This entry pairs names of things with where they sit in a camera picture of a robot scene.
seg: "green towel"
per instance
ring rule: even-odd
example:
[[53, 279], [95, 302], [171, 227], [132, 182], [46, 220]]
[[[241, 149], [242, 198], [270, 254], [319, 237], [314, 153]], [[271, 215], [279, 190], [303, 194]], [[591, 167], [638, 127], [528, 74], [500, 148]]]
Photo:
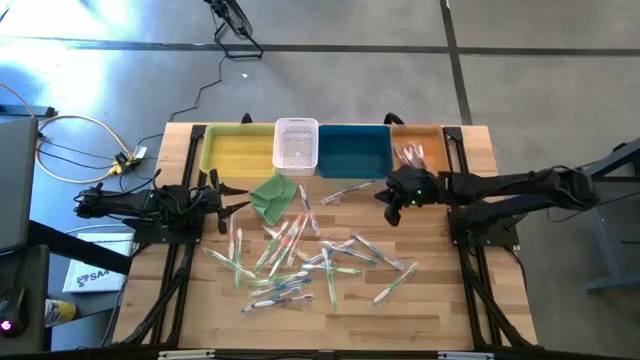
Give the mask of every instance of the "green towel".
[[249, 193], [251, 205], [270, 226], [275, 225], [296, 194], [296, 184], [285, 176], [275, 174]]

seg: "yellow cable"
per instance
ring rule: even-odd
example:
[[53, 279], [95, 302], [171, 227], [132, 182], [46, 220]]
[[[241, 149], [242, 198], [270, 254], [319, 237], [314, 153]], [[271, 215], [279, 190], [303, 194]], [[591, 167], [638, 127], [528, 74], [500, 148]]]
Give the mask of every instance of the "yellow cable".
[[[29, 112], [29, 115], [31, 115], [32, 118], [36, 117], [35, 114], [33, 113], [33, 110], [31, 109], [31, 106], [29, 106], [27, 101], [25, 99], [23, 99], [22, 96], [18, 95], [18, 93], [16, 93], [15, 91], [13, 91], [11, 88], [9, 88], [7, 85], [5, 85], [3, 83], [0, 83], [0, 87], [3, 87], [5, 89], [7, 89], [9, 92], [11, 92], [13, 95], [15, 95], [24, 104], [24, 106], [27, 108], [27, 111]], [[116, 139], [118, 144], [120, 144], [122, 149], [127, 153], [127, 158], [129, 159], [129, 161], [127, 163], [130, 163], [131, 160], [133, 160], [133, 154], [131, 154], [131, 151], [129, 151], [129, 149], [127, 149], [127, 147], [124, 145], [122, 140], [120, 140], [118, 135], [116, 135], [116, 133], [114, 133], [113, 130], [111, 130], [105, 123], [103, 123], [100, 120], [96, 120], [96, 119], [92, 119], [90, 117], [80, 116], [80, 115], [58, 115], [58, 116], [54, 116], [52, 118], [49, 118], [49, 119], [41, 121], [40, 124], [38, 124], [38, 130], [42, 130], [50, 122], [55, 121], [55, 120], [60, 120], [60, 119], [83, 119], [83, 120], [91, 121], [91, 122], [93, 122], [95, 124], [98, 124], [98, 125], [102, 126], [103, 128], [107, 129], [107, 131]], [[56, 179], [61, 180], [61, 181], [66, 181], [66, 182], [70, 182], [70, 183], [73, 183], [73, 184], [90, 184], [90, 183], [102, 181], [102, 180], [108, 178], [111, 175], [119, 174], [120, 172], [122, 172], [122, 167], [119, 164], [114, 164], [114, 166], [111, 169], [109, 169], [109, 171], [106, 174], [104, 174], [103, 176], [101, 176], [101, 177], [99, 177], [97, 179], [92, 179], [92, 180], [72, 180], [72, 179], [63, 178], [61, 176], [58, 176], [58, 175], [52, 173], [51, 171], [49, 171], [49, 169], [47, 169], [46, 167], [44, 167], [44, 165], [42, 165], [42, 162], [40, 161], [40, 151], [39, 151], [40, 150], [40, 145], [42, 145], [42, 142], [40, 142], [40, 143], [38, 143], [36, 145], [36, 163], [38, 163], [38, 165], [40, 166], [42, 171], [44, 171], [45, 173], [51, 175], [53, 178], [56, 178]]]
[[[118, 135], [116, 135], [116, 133], [113, 132], [113, 130], [111, 130], [111, 128], [109, 128], [105, 123], [103, 123], [100, 120], [96, 120], [96, 119], [93, 119], [93, 118], [90, 118], [90, 117], [80, 116], [80, 115], [59, 115], [59, 116], [54, 116], [52, 118], [49, 118], [49, 119], [41, 121], [40, 124], [38, 125], [38, 130], [41, 131], [42, 129], [45, 128], [45, 126], [47, 126], [52, 121], [56, 121], [56, 120], [60, 120], [60, 119], [83, 119], [83, 120], [91, 121], [91, 122], [93, 122], [95, 124], [98, 124], [98, 125], [102, 126], [103, 128], [105, 128], [116, 139], [118, 144], [120, 144], [120, 147], [122, 147], [122, 149], [127, 153], [127, 158], [128, 159], [133, 159], [133, 154], [131, 154], [131, 151], [129, 151], [129, 149], [127, 149], [127, 147], [124, 145], [122, 140], [120, 140]], [[51, 175], [53, 178], [56, 178], [58, 180], [69, 182], [69, 183], [73, 183], [73, 184], [91, 184], [91, 183], [94, 183], [94, 182], [102, 181], [102, 180], [108, 178], [109, 176], [117, 174], [117, 173], [120, 172], [120, 171], [117, 170], [117, 168], [120, 168], [120, 166], [119, 165], [114, 165], [114, 167], [109, 169], [109, 171], [106, 174], [104, 174], [103, 176], [101, 176], [101, 177], [99, 177], [97, 179], [73, 180], [73, 179], [63, 178], [61, 176], [58, 176], [58, 175], [52, 173], [51, 171], [49, 171], [49, 169], [47, 169], [42, 164], [42, 162], [40, 161], [40, 152], [38, 151], [38, 150], [40, 150], [40, 145], [42, 145], [42, 142], [38, 143], [38, 145], [36, 146], [36, 163], [38, 163], [38, 166], [40, 166], [42, 171], [44, 171], [45, 173]]]

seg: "white basket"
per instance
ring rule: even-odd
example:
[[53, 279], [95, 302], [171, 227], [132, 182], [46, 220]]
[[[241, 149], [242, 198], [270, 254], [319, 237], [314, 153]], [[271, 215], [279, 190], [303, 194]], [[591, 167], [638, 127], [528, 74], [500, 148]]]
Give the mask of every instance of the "white basket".
[[318, 121], [285, 118], [276, 121], [273, 166], [282, 175], [313, 176], [318, 165]]

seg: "wooden table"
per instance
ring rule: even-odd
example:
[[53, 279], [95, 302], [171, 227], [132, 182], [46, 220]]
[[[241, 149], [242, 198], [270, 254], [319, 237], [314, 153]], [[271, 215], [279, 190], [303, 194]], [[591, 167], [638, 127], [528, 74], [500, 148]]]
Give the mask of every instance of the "wooden table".
[[[158, 157], [162, 169], [158, 182], [179, 184], [191, 132], [191, 123], [167, 124]], [[463, 127], [465, 150], [470, 171], [478, 175], [496, 174], [496, 164], [484, 126]], [[265, 179], [221, 179], [228, 186], [254, 189]], [[434, 205], [402, 211], [397, 228], [383, 217], [384, 204], [373, 198], [377, 186], [355, 193], [337, 205], [323, 206], [320, 199], [362, 180], [295, 178], [308, 190], [322, 236], [347, 240], [352, 231], [360, 233], [401, 261], [419, 263], [419, 270], [381, 305], [371, 300], [397, 276], [390, 265], [369, 266], [337, 255], [341, 266], [366, 269], [361, 276], [336, 275], [338, 311], [331, 312], [324, 272], [313, 274], [313, 282], [303, 293], [315, 300], [281, 308], [264, 309], [242, 316], [249, 303], [246, 278], [243, 287], [234, 288], [232, 271], [200, 249], [196, 250], [185, 306], [181, 348], [246, 349], [342, 349], [342, 350], [443, 350], [471, 349], [462, 276], [457, 250], [450, 244], [445, 206]], [[228, 197], [236, 203], [246, 195]], [[303, 213], [299, 195], [293, 199], [284, 218], [292, 220]], [[267, 244], [262, 220], [250, 206], [237, 212], [237, 226], [243, 229], [243, 263], [252, 267]], [[310, 227], [304, 233], [301, 248], [317, 254], [320, 246]], [[227, 253], [228, 235], [217, 232], [216, 216], [208, 216], [203, 245]], [[166, 245], [152, 245], [133, 261], [114, 340], [129, 335], [157, 299]], [[522, 274], [516, 261], [501, 248], [487, 248], [487, 260], [497, 303], [525, 338], [535, 343]], [[296, 261], [292, 272], [298, 271]], [[169, 304], [163, 336], [169, 332], [173, 301]], [[483, 334], [489, 339], [484, 309], [480, 309]]]

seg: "concrete floor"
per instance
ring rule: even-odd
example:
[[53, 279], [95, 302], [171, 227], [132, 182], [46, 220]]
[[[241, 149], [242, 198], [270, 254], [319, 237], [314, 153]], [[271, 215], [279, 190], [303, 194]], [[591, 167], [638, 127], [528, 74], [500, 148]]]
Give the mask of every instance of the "concrete floor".
[[[262, 43], [447, 44], [437, 0], [239, 3]], [[633, 0], [450, 0], [450, 5], [459, 46], [640, 46], [640, 3]], [[212, 30], [200, 0], [23, 0], [14, 2], [0, 23], [5, 35], [156, 42], [210, 43]], [[189, 107], [198, 88], [217, 78], [221, 56], [13, 42], [0, 48], [0, 81], [32, 104], [99, 118], [134, 147], [138, 139], [161, 132], [173, 111]], [[462, 56], [461, 64], [473, 122], [489, 126], [503, 173], [584, 164], [640, 134], [640, 57]], [[226, 61], [223, 79], [203, 93], [200, 109], [176, 121], [238, 121], [250, 112], [263, 122], [305, 116], [378, 123], [393, 111], [409, 123], [460, 124], [446, 54], [271, 52], [260, 62]], [[15, 100], [0, 93], [0, 102]], [[117, 150], [104, 131], [74, 120], [46, 132], [58, 143], [104, 155]], [[83, 145], [80, 138], [90, 141]], [[155, 150], [157, 142], [149, 146]], [[76, 178], [100, 173], [47, 160], [53, 170]], [[151, 172], [153, 165], [149, 161], [142, 171]], [[125, 184], [137, 182], [127, 178]], [[117, 183], [111, 179], [106, 186], [115, 189]], [[36, 169], [32, 218], [61, 230], [107, 222], [73, 215], [71, 198], [83, 188]], [[52, 204], [60, 210], [52, 212]], [[552, 224], [536, 213], [518, 230], [540, 344], [638, 357], [640, 293], [584, 292], [585, 282], [604, 275], [590, 218]], [[64, 274], [66, 264], [54, 257], [52, 276]], [[96, 346], [105, 326], [106, 316], [98, 315], [58, 327], [54, 348]]]

